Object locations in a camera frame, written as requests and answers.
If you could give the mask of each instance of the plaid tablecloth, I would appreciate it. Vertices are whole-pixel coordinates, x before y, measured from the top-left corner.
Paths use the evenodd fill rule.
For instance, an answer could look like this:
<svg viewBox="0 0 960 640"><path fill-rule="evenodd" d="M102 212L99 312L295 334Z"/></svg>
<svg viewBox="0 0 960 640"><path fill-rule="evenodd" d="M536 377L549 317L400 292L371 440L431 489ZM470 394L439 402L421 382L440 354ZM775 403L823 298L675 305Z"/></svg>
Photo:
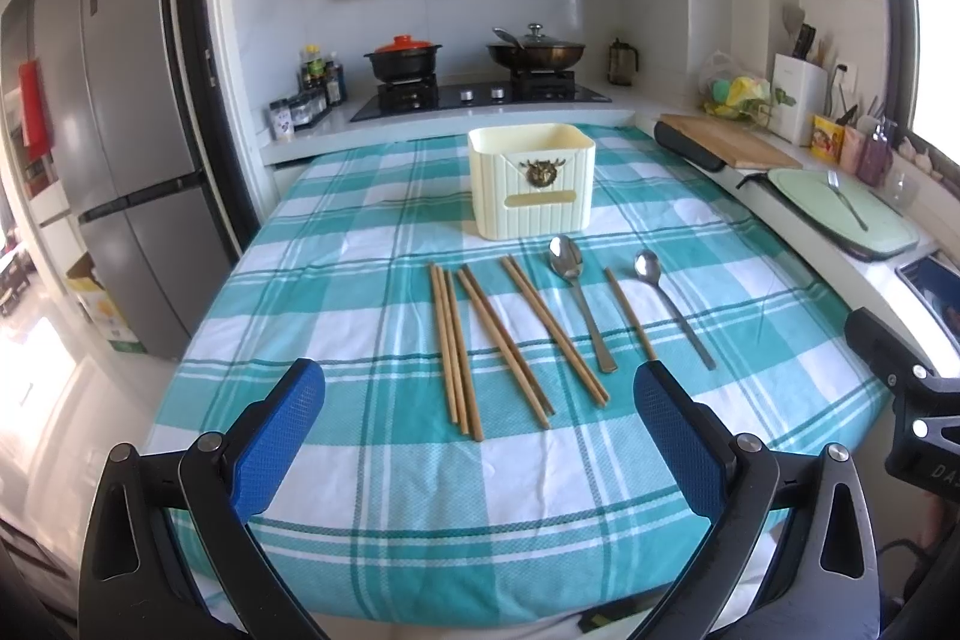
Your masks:
<svg viewBox="0 0 960 640"><path fill-rule="evenodd" d="M588 362L546 242L486 242L463 136L320 156L227 280L176 372L149 450L224 431L297 357L326 404L270 509L251 522L306 608L411 624L495 626L597 605L674 578L707 528L632 405L643 355L611 266L661 360L731 432L816 453L856 445L883 392L842 338L847 308L738 202L635 129L597 142L584 291L619 371L605 410L498 263L513 253ZM719 365L708 372L632 258L661 257ZM448 422L427 263L469 263L557 414L539 429L458 286L487 440ZM191 564L211 574L184 518Z"/></svg>

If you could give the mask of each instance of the cream plastic container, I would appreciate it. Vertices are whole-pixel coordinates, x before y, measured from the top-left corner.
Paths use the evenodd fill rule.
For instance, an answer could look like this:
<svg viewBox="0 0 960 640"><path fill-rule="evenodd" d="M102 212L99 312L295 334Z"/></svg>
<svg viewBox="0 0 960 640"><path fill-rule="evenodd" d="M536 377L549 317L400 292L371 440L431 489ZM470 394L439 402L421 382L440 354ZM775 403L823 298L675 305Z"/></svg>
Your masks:
<svg viewBox="0 0 960 640"><path fill-rule="evenodd" d="M572 125L477 128L467 135L477 230L484 239L582 231L596 144Z"/></svg>

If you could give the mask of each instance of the metal screw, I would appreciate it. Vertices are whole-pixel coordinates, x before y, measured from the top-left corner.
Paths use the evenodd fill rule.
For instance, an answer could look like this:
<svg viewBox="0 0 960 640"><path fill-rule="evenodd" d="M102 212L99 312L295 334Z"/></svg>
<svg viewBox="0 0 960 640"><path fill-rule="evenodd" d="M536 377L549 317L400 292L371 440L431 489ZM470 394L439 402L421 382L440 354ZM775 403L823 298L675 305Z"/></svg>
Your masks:
<svg viewBox="0 0 960 640"><path fill-rule="evenodd" d="M843 445L839 442L832 442L827 445L827 456L832 458L834 461L846 461L850 458L850 451L848 451Z"/></svg>
<svg viewBox="0 0 960 640"><path fill-rule="evenodd" d="M736 447L744 453L757 453L763 447L763 443L756 434L738 434Z"/></svg>
<svg viewBox="0 0 960 640"><path fill-rule="evenodd" d="M133 448L126 444L126 442L121 442L119 445L114 445L114 447L110 449L109 459L119 463L120 461L126 461L130 458L131 453L133 453Z"/></svg>
<svg viewBox="0 0 960 640"><path fill-rule="evenodd" d="M207 432L206 434L201 434L197 439L197 450L203 451L203 453L213 453L221 446L223 441L224 436L219 432Z"/></svg>

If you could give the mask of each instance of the plastic bag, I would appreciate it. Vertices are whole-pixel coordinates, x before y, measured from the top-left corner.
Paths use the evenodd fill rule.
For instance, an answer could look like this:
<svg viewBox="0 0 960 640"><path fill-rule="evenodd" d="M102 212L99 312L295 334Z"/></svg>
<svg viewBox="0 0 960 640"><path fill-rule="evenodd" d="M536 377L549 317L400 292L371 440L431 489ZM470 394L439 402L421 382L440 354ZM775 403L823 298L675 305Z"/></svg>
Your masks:
<svg viewBox="0 0 960 640"><path fill-rule="evenodd" d="M770 83L748 73L726 52L714 52L704 61L697 84L708 115L761 125L770 119Z"/></svg>

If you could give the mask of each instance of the stove burner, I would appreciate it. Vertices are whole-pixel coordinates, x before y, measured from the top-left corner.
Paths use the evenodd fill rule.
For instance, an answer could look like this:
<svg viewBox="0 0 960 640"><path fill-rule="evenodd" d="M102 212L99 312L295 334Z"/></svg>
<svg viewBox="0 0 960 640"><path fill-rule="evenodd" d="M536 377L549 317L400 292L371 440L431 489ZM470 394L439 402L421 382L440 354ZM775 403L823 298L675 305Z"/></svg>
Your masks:
<svg viewBox="0 0 960 640"><path fill-rule="evenodd" d="M380 111L388 114L436 109L440 94L433 74L410 82L386 82L376 89Z"/></svg>
<svg viewBox="0 0 960 640"><path fill-rule="evenodd" d="M515 101L570 101L577 92L573 71L511 71Z"/></svg>

